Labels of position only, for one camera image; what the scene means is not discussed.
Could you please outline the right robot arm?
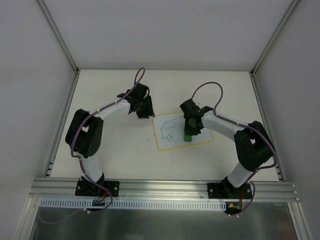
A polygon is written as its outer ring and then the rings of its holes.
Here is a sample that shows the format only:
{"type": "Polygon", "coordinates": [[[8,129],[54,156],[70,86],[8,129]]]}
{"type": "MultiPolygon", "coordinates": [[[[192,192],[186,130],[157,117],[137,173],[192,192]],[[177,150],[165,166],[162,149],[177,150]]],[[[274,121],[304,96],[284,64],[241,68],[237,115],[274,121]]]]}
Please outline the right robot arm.
{"type": "Polygon", "coordinates": [[[237,199],[249,186],[248,181],[261,165],[276,156],[275,148],[259,121],[238,123],[215,108],[199,107],[190,98],[180,105],[184,118],[184,141],[192,141],[203,129],[215,131],[235,144],[238,163],[219,184],[207,184],[210,199],[237,199]]]}

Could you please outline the green whiteboard eraser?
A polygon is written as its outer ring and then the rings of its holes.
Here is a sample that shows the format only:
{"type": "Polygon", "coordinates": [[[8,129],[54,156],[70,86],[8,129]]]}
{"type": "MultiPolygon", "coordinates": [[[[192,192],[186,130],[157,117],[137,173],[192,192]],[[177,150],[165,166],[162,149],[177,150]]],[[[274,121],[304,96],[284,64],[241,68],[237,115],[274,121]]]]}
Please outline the green whiteboard eraser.
{"type": "Polygon", "coordinates": [[[189,135],[189,134],[186,134],[183,139],[186,142],[191,142],[193,140],[193,136],[189,135]]]}

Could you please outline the yellow-framed small whiteboard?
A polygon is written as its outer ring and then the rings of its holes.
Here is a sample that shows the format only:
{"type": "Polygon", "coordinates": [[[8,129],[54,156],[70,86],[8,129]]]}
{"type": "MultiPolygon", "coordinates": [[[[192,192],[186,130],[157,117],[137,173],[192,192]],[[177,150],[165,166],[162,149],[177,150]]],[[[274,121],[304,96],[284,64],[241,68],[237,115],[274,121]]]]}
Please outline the yellow-framed small whiteboard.
{"type": "Polygon", "coordinates": [[[159,151],[169,151],[195,145],[211,143],[214,135],[211,130],[202,129],[199,135],[185,140],[185,119],[181,111],[156,115],[152,119],[156,145],[159,151]]]}

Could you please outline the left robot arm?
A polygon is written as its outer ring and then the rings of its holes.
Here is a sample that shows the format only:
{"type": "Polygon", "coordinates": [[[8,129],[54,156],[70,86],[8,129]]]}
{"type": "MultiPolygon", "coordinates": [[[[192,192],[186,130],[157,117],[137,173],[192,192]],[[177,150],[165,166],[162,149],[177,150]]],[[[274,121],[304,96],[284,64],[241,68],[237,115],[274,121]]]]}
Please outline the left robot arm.
{"type": "Polygon", "coordinates": [[[154,117],[150,89],[136,83],[133,88],[117,95],[114,102],[93,112],[78,109],[70,123],[65,142],[71,156],[79,160],[83,173],[78,180],[75,195],[100,197],[106,193],[108,184],[98,161],[104,123],[136,113],[139,119],[154,117]]]}

